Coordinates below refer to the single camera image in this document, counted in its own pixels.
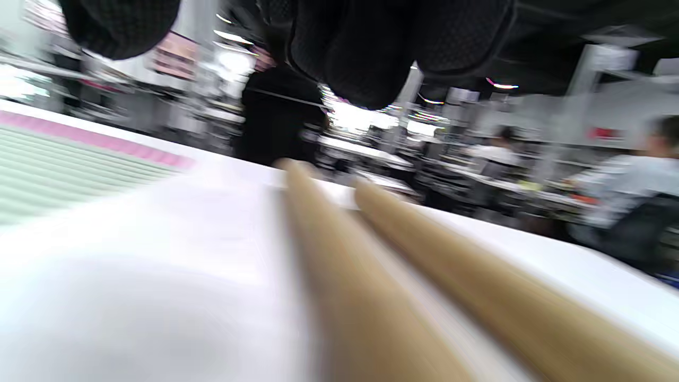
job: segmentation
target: table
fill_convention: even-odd
[[[71,80],[88,80],[92,82],[107,82],[113,84],[126,84],[119,78],[114,78],[112,76],[95,76],[89,74],[83,74],[77,71],[62,69],[60,67],[55,67],[47,63],[40,63],[37,61],[28,61],[21,58],[2,56],[0,55],[0,64],[9,64],[17,68],[26,69],[33,71],[35,73],[41,73],[46,75],[53,75],[55,77],[69,78]]]
[[[0,110],[196,161],[0,232],[0,380],[321,380],[280,171],[6,101]],[[350,188],[318,184],[356,208]],[[666,285],[582,247],[416,208],[679,357],[679,297]],[[539,380],[402,258],[380,261],[481,380]]]
[[[205,110],[197,111],[196,114],[204,118],[209,118],[211,120],[218,120],[229,123],[245,122],[245,117],[239,116],[238,114],[230,113],[228,111],[224,111],[222,109],[208,108]]]
[[[553,202],[553,203],[558,203],[561,205],[565,205],[568,207],[575,207],[578,209],[586,210],[590,209],[592,207],[595,207],[594,205],[590,203],[585,203],[583,201],[579,201],[575,198],[571,198],[566,195],[561,195],[561,194],[555,194],[553,192],[544,192],[544,191],[538,191],[535,193],[535,196],[539,199],[542,199],[544,201],[548,202]]]
[[[213,99],[209,99],[208,103],[210,103],[212,106],[218,107],[220,109],[231,110],[231,111],[234,111],[236,113],[240,113],[241,111],[243,111],[243,108],[241,106],[233,105],[231,103],[219,102],[219,101],[215,101]]]
[[[410,188],[410,186],[408,186],[405,182],[402,182],[398,179],[385,177],[382,175],[377,175],[362,170],[356,170],[355,173],[356,175],[364,177],[365,179],[368,179],[369,181],[372,181],[374,184],[377,184],[378,186],[383,187],[387,190],[404,195],[419,196],[418,193],[415,192],[415,190]]]
[[[364,156],[366,158],[371,158],[386,163],[399,164],[405,167],[412,167],[412,163],[407,162],[406,160],[403,160],[398,156],[389,154],[388,152],[379,151],[371,147],[365,147],[354,143],[340,141],[339,139],[330,137],[320,137],[318,138],[318,142],[321,145],[331,147],[333,149],[340,150],[343,152],[349,152],[351,154]]]
[[[512,191],[512,192],[517,192],[520,194],[525,194],[528,193],[528,191],[524,188],[522,188],[519,184],[513,183],[511,181],[505,181],[505,180],[497,180],[497,179],[492,179],[490,177],[475,173],[473,171],[470,171],[468,167],[464,166],[458,166],[456,164],[452,163],[446,163],[446,162],[439,162],[443,168],[453,171],[455,173],[458,173],[460,175],[463,175],[465,177],[474,179],[475,181],[478,181],[479,183],[483,183],[495,188],[500,188],[502,190],[506,191]]]

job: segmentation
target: dark hair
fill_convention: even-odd
[[[513,142],[516,139],[516,134],[514,133],[514,127],[512,126],[502,126],[500,132],[497,135],[498,138],[503,141]]]
[[[656,134],[662,136],[673,151],[677,152],[679,150],[679,116],[660,118]]]

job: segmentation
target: person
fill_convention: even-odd
[[[660,192],[679,196],[679,116],[666,116],[656,122],[642,155],[615,156],[566,182],[598,200],[584,214],[583,224],[567,226],[576,243],[596,248],[600,234],[645,198]]]
[[[491,145],[476,145],[467,149],[467,154],[473,157],[470,167],[475,172],[480,173],[489,160],[509,166],[516,166],[519,164],[519,156],[513,149],[515,140],[516,134],[514,128],[512,126],[503,126],[500,128],[499,133],[492,138]]]
[[[279,158],[314,162],[316,138],[327,125],[320,91],[286,64],[282,31],[269,27],[265,40],[272,62],[251,74],[243,89],[245,122],[235,156],[266,166]]]

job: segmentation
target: ceiling light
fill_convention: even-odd
[[[252,42],[249,42],[248,40],[244,39],[241,36],[238,35],[232,35],[231,33],[226,33],[226,32],[220,32],[220,31],[214,31],[218,36],[225,38],[227,40],[235,41],[235,42],[240,42],[243,44],[254,44]]]
[[[242,49],[242,48],[237,48],[235,46],[222,44],[221,42],[213,41],[213,43],[215,43],[215,45],[219,46],[220,48],[224,48],[224,49],[227,49],[227,50],[233,50],[234,52],[240,52],[240,53],[245,53],[245,54],[252,54],[253,56],[259,56],[257,53],[252,53],[249,50],[245,50],[245,49]]]
[[[442,104],[445,103],[445,102],[439,102],[439,101],[431,101],[431,100],[428,100],[428,99],[424,98],[420,93],[418,93],[418,96],[420,96],[420,98],[423,99],[424,102],[433,103],[434,105],[442,105]]]
[[[493,82],[493,80],[491,80],[491,79],[488,78],[488,77],[486,77],[485,80],[488,81],[489,84],[495,86],[495,87],[498,88],[498,89],[516,89],[516,88],[519,87],[518,85],[501,85],[501,84],[496,84],[495,82]]]
[[[229,20],[225,19],[224,17],[221,17],[219,14],[217,14],[217,17],[218,17],[220,20],[222,20],[222,21],[224,21],[224,22],[226,22],[226,23],[228,23],[228,24],[233,24],[233,22],[230,22]]]

